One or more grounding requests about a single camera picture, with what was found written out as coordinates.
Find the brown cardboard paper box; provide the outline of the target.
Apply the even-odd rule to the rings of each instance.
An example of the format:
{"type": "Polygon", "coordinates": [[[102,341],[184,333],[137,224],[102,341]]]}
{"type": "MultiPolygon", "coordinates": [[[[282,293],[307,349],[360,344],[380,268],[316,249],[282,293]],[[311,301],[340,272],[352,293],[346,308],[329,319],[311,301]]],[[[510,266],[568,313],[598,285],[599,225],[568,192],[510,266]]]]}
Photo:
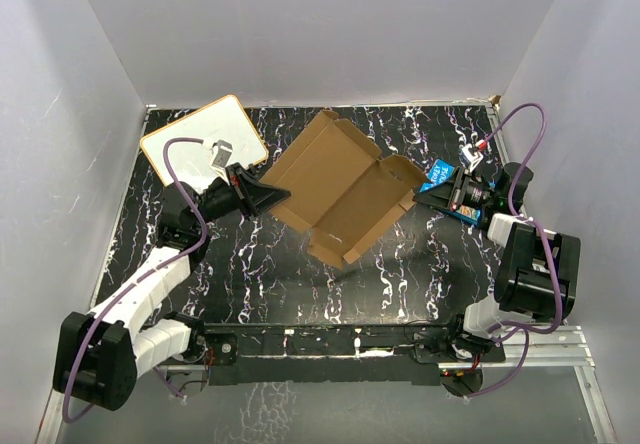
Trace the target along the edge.
{"type": "Polygon", "coordinates": [[[308,253],[341,268],[357,261],[413,205],[426,175],[382,150],[337,113],[316,114],[261,182],[291,196],[270,213],[310,239],[308,253]]]}

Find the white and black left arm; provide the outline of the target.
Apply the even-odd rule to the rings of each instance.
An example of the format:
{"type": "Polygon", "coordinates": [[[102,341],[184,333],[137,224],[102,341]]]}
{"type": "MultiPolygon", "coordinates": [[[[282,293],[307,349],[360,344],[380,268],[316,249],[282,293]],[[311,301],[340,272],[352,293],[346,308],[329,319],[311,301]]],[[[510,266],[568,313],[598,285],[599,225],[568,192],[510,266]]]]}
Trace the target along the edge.
{"type": "Polygon", "coordinates": [[[142,266],[89,312],[63,321],[53,388],[66,400],[117,410],[137,380],[165,360],[200,360],[207,340],[203,324],[176,313],[147,327],[147,319],[204,259],[208,223],[235,211],[258,217],[288,199],[290,191],[260,182],[251,168],[226,167],[202,193],[175,180],[163,191],[157,245],[142,266]]]}

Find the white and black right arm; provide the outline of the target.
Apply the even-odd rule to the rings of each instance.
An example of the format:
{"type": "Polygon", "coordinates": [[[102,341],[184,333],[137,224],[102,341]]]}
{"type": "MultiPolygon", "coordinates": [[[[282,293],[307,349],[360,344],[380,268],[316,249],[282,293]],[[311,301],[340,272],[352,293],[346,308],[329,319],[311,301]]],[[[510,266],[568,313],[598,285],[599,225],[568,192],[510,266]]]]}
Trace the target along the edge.
{"type": "Polygon", "coordinates": [[[503,250],[493,293],[450,324],[447,352],[466,361],[488,352],[511,331],[549,334],[571,313],[576,299],[581,241],[540,231],[520,216],[534,173],[510,162],[495,180],[438,160],[414,200],[482,230],[503,250]]]}

